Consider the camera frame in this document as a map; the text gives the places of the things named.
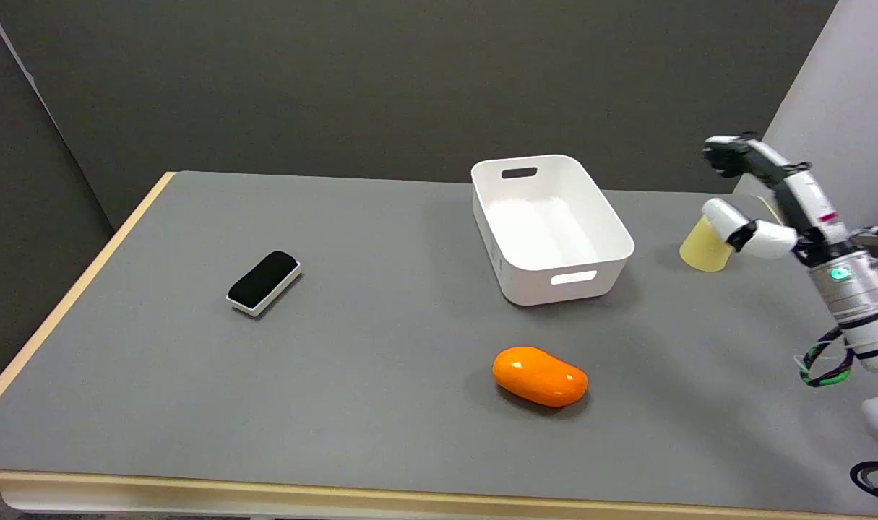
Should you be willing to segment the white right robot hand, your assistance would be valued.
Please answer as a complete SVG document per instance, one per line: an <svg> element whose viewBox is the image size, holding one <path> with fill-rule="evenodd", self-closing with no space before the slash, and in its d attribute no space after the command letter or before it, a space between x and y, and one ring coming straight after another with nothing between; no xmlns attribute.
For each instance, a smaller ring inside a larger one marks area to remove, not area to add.
<svg viewBox="0 0 878 520"><path fill-rule="evenodd" d="M858 250L809 162L790 162L753 133L707 138L702 154L724 178L756 178L775 201L779 224L736 217L723 225L720 236L736 251L762 258L792 254L813 269Z"/></svg>

